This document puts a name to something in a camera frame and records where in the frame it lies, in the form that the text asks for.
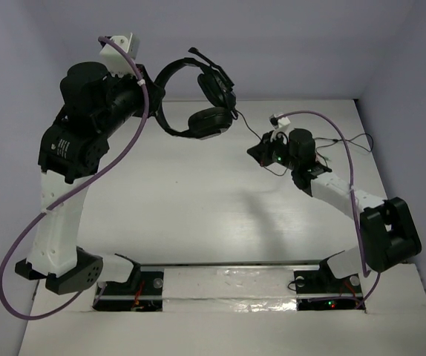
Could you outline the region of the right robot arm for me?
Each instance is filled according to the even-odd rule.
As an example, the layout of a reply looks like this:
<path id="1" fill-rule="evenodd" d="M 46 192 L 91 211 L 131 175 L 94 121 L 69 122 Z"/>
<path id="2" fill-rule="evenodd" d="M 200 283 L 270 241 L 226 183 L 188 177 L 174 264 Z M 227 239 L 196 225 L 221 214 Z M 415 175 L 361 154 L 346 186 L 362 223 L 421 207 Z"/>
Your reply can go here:
<path id="1" fill-rule="evenodd" d="M 319 162 L 308 130 L 270 131 L 247 154 L 263 168 L 277 163 L 289 169 L 299 190 L 336 208 L 358 229 L 355 248 L 321 261 L 318 282 L 324 290 L 337 290 L 345 277 L 359 271 L 382 273 L 421 253 L 422 243 L 407 203 L 399 197 L 374 196 L 337 176 Z"/>

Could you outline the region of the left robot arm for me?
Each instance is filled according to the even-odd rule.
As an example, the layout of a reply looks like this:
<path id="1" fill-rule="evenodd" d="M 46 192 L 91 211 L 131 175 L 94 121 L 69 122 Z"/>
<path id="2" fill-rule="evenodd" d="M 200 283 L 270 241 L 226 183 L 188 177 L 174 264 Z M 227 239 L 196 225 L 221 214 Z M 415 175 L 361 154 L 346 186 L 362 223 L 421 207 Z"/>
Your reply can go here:
<path id="1" fill-rule="evenodd" d="M 44 280 L 57 295 L 89 289 L 101 276 L 103 258 L 77 243 L 80 218 L 87 182 L 99 173 L 109 138 L 143 114 L 137 82 L 132 74 L 115 76 L 101 63 L 83 62 L 59 84 L 63 105 L 42 136 L 38 158 L 45 217 L 29 256 L 15 267 L 25 279 Z"/>

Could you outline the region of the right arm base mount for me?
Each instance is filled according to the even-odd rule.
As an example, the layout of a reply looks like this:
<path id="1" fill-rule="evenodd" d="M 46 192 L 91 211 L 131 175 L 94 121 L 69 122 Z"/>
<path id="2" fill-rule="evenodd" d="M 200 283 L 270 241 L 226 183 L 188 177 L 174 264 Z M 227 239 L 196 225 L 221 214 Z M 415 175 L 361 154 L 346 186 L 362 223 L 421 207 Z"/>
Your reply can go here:
<path id="1" fill-rule="evenodd" d="M 294 271 L 287 288 L 295 292 L 300 312 L 353 310 L 364 299 L 358 275 L 336 279 L 319 270 Z"/>

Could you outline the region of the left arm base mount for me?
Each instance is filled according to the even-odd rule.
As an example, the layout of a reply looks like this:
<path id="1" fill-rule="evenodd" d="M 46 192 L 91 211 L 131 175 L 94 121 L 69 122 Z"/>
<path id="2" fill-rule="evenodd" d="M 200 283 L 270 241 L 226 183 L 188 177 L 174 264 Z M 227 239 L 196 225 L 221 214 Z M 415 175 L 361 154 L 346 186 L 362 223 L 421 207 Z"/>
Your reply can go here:
<path id="1" fill-rule="evenodd" d="M 97 312 L 161 312 L 163 268 L 143 268 L 121 254 L 103 259 L 101 280 L 96 284 L 92 309 Z"/>

